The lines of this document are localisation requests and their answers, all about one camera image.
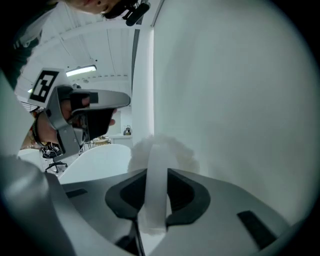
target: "white ceiling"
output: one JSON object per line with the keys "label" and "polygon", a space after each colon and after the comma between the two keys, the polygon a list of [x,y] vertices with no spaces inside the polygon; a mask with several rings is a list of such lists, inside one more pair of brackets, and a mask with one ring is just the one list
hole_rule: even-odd
{"label": "white ceiling", "polygon": [[133,38],[135,29],[140,27],[126,26],[122,17],[105,20],[59,3],[43,27],[39,46],[23,69],[16,94],[20,99],[28,98],[28,90],[42,68],[68,71],[96,65],[97,71],[70,76],[70,82],[85,89],[105,89],[131,96]]}

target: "person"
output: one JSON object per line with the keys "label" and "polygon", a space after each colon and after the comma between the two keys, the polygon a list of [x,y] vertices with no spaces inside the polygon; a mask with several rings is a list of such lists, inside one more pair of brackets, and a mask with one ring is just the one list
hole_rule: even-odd
{"label": "person", "polygon": [[[7,21],[7,15],[1,15],[1,23],[4,25],[1,37],[1,57],[0,68],[6,76],[10,86],[15,90],[19,76],[24,66],[28,63],[33,49],[39,44],[42,28],[50,14],[59,2],[64,2],[71,8],[89,13],[101,14],[108,17],[108,13],[116,4],[124,0],[23,0],[19,2],[5,1],[1,5],[1,10],[14,10],[14,19]],[[83,106],[88,106],[89,99],[84,99]],[[71,105],[69,100],[60,104],[61,111],[65,119],[71,115]],[[37,117],[37,133],[43,143],[57,143],[57,132],[51,127],[49,120],[44,113]],[[32,136],[32,128],[27,133],[22,147],[35,144]]]}

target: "ceiling light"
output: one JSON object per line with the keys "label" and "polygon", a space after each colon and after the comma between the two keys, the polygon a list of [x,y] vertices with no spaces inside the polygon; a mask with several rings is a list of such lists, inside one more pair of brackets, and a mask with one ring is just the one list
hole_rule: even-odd
{"label": "ceiling light", "polygon": [[77,74],[86,73],[86,72],[90,72],[90,71],[96,71],[96,70],[97,70],[97,68],[95,65],[84,66],[84,67],[79,67],[79,68],[67,71],[66,76],[70,77],[70,76],[74,76]]}

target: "human hand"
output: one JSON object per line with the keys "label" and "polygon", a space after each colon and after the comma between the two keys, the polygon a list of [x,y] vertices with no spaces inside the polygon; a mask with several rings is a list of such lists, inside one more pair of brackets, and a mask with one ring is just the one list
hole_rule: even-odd
{"label": "human hand", "polygon": [[[82,105],[87,107],[90,105],[90,98],[82,99]],[[70,100],[66,99],[60,103],[60,109],[65,120],[71,117],[72,109]],[[111,119],[110,126],[115,124],[115,120]],[[50,125],[50,122],[44,112],[40,113],[37,122],[37,133],[41,142],[52,142],[58,144],[57,131]]]}

